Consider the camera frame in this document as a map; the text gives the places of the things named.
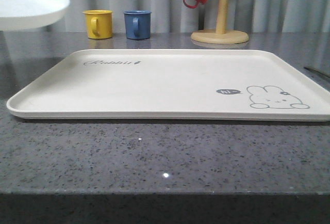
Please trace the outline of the blue enamel mug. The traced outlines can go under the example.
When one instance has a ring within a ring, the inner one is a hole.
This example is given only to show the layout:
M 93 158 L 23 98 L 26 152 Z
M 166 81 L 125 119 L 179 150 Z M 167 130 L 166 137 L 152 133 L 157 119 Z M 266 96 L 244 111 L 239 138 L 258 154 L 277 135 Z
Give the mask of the blue enamel mug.
M 149 39 L 151 36 L 151 11 L 124 11 L 126 38 L 133 40 Z

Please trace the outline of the white round plate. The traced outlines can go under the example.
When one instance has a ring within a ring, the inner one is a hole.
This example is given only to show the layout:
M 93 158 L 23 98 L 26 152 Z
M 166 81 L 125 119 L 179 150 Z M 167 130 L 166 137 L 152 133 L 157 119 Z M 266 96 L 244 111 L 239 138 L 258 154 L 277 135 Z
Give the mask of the white round plate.
M 1 31 L 40 28 L 64 17 L 70 0 L 1 0 Z

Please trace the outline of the yellow enamel mug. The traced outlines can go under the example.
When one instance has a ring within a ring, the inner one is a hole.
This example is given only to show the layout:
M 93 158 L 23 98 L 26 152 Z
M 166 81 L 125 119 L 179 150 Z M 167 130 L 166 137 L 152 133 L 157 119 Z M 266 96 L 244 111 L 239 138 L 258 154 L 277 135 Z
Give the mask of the yellow enamel mug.
M 90 39 L 112 38 L 112 11 L 85 10 L 86 31 Z

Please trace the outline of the steel utensil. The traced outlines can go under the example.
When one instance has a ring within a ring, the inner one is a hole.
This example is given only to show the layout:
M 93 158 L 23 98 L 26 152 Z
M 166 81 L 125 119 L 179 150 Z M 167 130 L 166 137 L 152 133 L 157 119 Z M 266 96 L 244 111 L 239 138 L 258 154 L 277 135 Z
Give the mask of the steel utensil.
M 321 71 L 320 69 L 314 68 L 314 67 L 304 67 L 304 69 L 310 71 L 310 72 L 314 72 L 314 73 L 318 73 L 320 75 L 323 75 L 324 77 L 330 78 L 330 74 Z

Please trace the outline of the wooden mug tree stand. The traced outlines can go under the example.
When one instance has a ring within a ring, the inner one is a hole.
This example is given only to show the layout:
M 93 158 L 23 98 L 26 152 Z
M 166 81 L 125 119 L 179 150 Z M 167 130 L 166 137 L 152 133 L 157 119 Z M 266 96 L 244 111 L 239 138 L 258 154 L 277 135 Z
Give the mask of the wooden mug tree stand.
M 249 40 L 247 33 L 239 30 L 227 30 L 228 0 L 219 0 L 215 29 L 203 29 L 191 34 L 191 39 L 211 44 L 238 44 Z

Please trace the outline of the cream rabbit serving tray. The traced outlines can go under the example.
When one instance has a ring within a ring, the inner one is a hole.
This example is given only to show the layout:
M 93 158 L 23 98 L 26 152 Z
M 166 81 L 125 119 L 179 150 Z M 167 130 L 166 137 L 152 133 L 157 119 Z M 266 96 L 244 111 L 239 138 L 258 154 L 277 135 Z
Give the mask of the cream rabbit serving tray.
M 328 121 L 329 92 L 259 50 L 82 50 L 7 102 L 26 119 Z

